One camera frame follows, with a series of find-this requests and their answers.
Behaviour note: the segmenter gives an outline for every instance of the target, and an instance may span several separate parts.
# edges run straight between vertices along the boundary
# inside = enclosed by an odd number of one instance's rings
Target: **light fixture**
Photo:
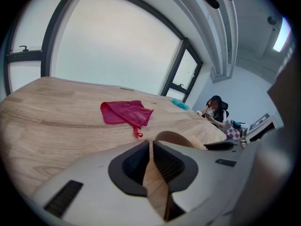
[[[288,24],[287,20],[283,17],[282,18],[282,25],[281,25],[281,29],[277,38],[277,41],[274,45],[274,50],[276,50],[277,52],[280,52],[288,38],[288,35],[290,34],[291,31],[291,27]]]

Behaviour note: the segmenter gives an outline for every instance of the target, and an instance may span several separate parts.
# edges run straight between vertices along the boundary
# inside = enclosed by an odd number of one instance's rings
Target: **checkered cloth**
[[[234,140],[239,140],[240,139],[240,133],[238,130],[234,129],[232,127],[232,124],[230,121],[226,121],[226,124],[222,131],[226,134],[228,139],[234,139]]]

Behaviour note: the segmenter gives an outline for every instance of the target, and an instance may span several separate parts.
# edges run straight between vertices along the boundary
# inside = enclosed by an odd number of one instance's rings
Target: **black slot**
[[[222,164],[222,165],[229,166],[229,167],[234,167],[235,164],[236,164],[236,161],[230,161],[230,160],[225,160],[225,159],[217,159],[215,161],[215,163]]]
[[[84,184],[70,180],[44,207],[46,211],[60,218],[70,206]]]

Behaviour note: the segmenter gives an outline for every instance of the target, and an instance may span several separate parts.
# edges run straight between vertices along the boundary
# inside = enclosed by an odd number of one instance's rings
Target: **wood grain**
[[[185,136],[196,148],[223,141],[225,134],[193,111],[170,98],[141,91],[43,77],[20,88],[0,103],[1,156],[20,192],[30,196],[41,184],[79,157],[138,140],[124,123],[108,125],[100,104],[141,100],[153,109],[147,127],[139,131],[153,141],[165,130]],[[143,185],[160,215],[164,214],[167,185],[158,172],[150,147]]]

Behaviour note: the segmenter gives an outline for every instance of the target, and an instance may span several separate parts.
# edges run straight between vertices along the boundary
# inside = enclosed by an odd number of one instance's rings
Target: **blue cloth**
[[[179,100],[179,99],[172,98],[171,102],[174,103],[176,106],[184,109],[184,110],[189,110],[189,106],[185,105],[185,103],[183,101]]]

